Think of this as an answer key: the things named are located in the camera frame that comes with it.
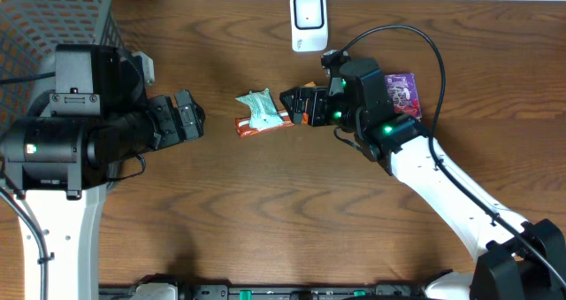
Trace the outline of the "small orange box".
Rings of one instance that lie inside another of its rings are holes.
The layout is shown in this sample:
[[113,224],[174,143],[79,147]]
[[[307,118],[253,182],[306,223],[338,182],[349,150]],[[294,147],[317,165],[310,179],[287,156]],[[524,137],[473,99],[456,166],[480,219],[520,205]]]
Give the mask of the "small orange box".
[[311,81],[297,88],[294,96],[294,116],[301,118],[301,123],[306,124],[309,121],[309,105],[314,99],[316,87],[316,82]]

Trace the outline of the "teal snack wrapper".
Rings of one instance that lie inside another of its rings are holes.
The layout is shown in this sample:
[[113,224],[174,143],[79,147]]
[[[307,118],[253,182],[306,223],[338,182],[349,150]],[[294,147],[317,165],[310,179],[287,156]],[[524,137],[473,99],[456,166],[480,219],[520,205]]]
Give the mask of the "teal snack wrapper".
[[236,100],[249,107],[249,125],[253,129],[264,130],[284,123],[267,88],[258,92],[250,91],[247,95],[236,97]]

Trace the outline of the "brown orange snack bar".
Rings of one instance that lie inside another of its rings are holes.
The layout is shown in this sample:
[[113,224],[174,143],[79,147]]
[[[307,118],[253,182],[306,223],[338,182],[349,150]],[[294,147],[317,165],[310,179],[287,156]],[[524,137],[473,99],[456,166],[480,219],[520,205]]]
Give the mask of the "brown orange snack bar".
[[269,128],[253,128],[250,125],[250,118],[241,118],[235,120],[235,131],[239,137],[248,137],[252,135],[258,135],[262,133],[266,133],[272,130],[284,128],[284,127],[291,127],[294,123],[288,116],[288,113],[284,110],[279,111],[278,115],[283,119],[283,123],[276,126],[276,127],[269,127]]

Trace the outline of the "red purple snack packet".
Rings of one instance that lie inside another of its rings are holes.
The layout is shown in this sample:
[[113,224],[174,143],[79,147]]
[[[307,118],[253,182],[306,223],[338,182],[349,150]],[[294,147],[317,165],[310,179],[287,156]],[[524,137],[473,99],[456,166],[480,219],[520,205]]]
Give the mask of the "red purple snack packet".
[[416,78],[413,73],[389,74],[385,76],[386,90],[399,113],[407,113],[416,119],[422,118],[417,93]]

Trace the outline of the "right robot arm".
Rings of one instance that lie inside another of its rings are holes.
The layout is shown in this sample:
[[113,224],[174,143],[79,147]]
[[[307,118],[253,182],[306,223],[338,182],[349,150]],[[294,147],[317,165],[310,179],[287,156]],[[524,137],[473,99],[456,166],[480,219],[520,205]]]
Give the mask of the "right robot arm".
[[472,274],[447,272],[422,287],[429,299],[563,299],[565,238],[550,220],[532,224],[466,174],[414,116],[396,110],[373,58],[322,57],[330,82],[279,99],[294,123],[335,125],[370,161],[419,194],[462,241]]

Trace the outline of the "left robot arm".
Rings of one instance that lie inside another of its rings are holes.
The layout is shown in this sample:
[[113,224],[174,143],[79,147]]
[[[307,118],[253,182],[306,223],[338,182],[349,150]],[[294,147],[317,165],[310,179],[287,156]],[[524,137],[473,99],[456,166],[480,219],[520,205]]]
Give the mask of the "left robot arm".
[[1,189],[19,216],[28,299],[96,299],[103,205],[112,167],[203,135],[190,92],[148,97],[151,60],[94,44],[60,44],[55,87],[1,139]]

